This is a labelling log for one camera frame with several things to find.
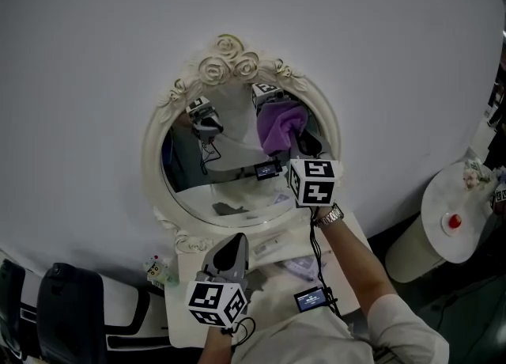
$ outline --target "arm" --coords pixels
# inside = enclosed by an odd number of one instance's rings
[[[320,209],[321,218],[330,208]],[[402,362],[448,363],[449,346],[397,296],[387,273],[372,252],[343,221],[323,228],[346,279],[368,318],[371,341],[390,348]]]
[[[330,211],[329,207],[320,208],[318,218]],[[379,297],[396,294],[376,256],[355,237],[343,221],[332,222],[322,231],[365,316]]]
[[[210,326],[198,364],[229,364],[231,359],[232,337],[221,334],[220,328]]]

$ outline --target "small screen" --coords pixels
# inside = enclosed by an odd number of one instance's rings
[[[299,305],[301,312],[315,308],[316,306],[325,305],[326,303],[327,301],[325,300],[325,295],[323,294],[323,290],[321,288],[309,294],[297,297],[297,304]]]
[[[267,176],[269,174],[276,174],[278,171],[276,170],[276,165],[263,165],[262,167],[258,167],[256,169],[256,175],[259,177]]]

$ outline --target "rose carving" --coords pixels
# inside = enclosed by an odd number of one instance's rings
[[[259,57],[253,52],[244,53],[237,59],[234,76],[243,82],[251,80],[256,76],[258,67]]]
[[[183,80],[178,78],[174,82],[174,88],[168,92],[168,95],[170,96],[170,99],[172,101],[177,101],[179,98],[181,98],[182,96],[184,96],[186,94],[186,91],[187,91],[187,89],[184,85]]]
[[[198,65],[198,73],[203,83],[207,85],[220,85],[227,82],[230,77],[230,68],[219,57],[208,57]]]
[[[244,51],[244,46],[234,35],[219,35],[213,42],[211,50],[226,60],[233,60]]]
[[[274,60],[274,65],[276,66],[276,74],[280,74],[282,77],[286,78],[292,77],[292,69],[286,66],[281,59]]]

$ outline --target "wire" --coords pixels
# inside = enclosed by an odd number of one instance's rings
[[[253,330],[251,331],[251,333],[249,333],[247,330],[247,327],[243,325],[243,322],[248,319],[251,320],[251,322],[253,324]],[[237,331],[239,330],[239,326],[242,326],[244,328],[244,330],[246,331],[246,335],[244,338],[242,338],[241,341],[238,342],[238,344],[234,344],[232,347],[237,347],[237,346],[240,346],[241,344],[244,344],[247,342],[247,340],[253,335],[253,333],[255,333],[256,322],[252,317],[244,317],[243,319],[239,320],[239,322],[237,322],[236,330],[232,330],[230,332],[230,334],[235,335],[237,333]]]
[[[468,294],[472,294],[473,292],[476,292],[478,290],[480,290],[481,288],[483,288],[484,286],[487,286],[489,285],[491,282],[494,282],[496,281],[497,279],[501,278],[500,275],[494,275],[492,277],[492,279],[490,279],[489,281],[487,282],[484,282],[483,284],[481,284],[480,286],[476,287],[476,288],[473,288],[472,290],[469,290],[467,292],[465,292],[464,294],[462,295],[459,295],[459,296],[456,296],[456,295],[452,295],[449,297],[449,299],[444,303],[444,306],[443,306],[443,309],[441,311],[441,317],[440,317],[440,321],[437,323],[437,326],[436,326],[436,332],[438,332],[441,328],[441,325],[443,323],[443,318],[444,318],[444,312],[446,310],[446,308],[452,306],[454,303],[456,303],[460,298],[463,298],[465,297],[466,295]]]
[[[504,290],[501,291],[500,297],[499,297],[499,301],[497,301],[496,305],[493,308],[492,316],[490,317],[489,323],[485,326],[485,328],[483,329],[483,332],[481,332],[481,335],[474,341],[474,343],[472,344],[472,346],[470,347],[470,349],[464,354],[463,360],[461,361],[462,364],[467,361],[467,359],[469,358],[469,354],[471,354],[471,351],[473,351],[473,349],[476,347],[476,345],[478,344],[478,342],[483,338],[483,336],[490,329],[490,325],[493,322],[493,318],[496,316],[497,308],[499,308],[499,305],[500,305],[500,302],[503,299],[503,296],[504,296]]]
[[[327,304],[332,311],[332,313],[337,316],[339,319],[342,319],[341,314],[339,313],[338,306],[336,304],[337,298],[334,298],[332,294],[332,290],[326,285],[325,279],[323,279],[322,274],[322,249],[319,247],[318,241],[315,236],[315,225],[316,225],[316,215],[318,214],[319,207],[315,208],[315,212],[311,216],[311,231],[309,232],[309,242],[311,243],[313,252],[315,253],[316,263],[318,264],[318,279],[323,285],[323,293],[325,295],[325,299],[327,300]]]
[[[207,150],[207,145],[204,142],[201,141],[200,143],[201,143],[201,146],[200,146],[200,154],[201,154],[200,169],[202,170],[202,174],[204,176],[207,176],[206,163],[220,159],[221,153],[218,151],[218,149],[216,148],[216,146],[213,143],[210,143],[210,145],[213,147],[213,150],[211,150],[210,152]],[[215,154],[215,153],[218,154],[218,157],[214,157],[210,160],[209,157],[211,157],[211,155]]]

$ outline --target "white wall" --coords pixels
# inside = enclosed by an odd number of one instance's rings
[[[503,11],[501,0],[0,0],[2,245],[41,269],[65,260],[123,276],[168,252],[141,190],[141,140],[181,62],[222,32],[323,89],[347,203],[378,233],[464,153]]]

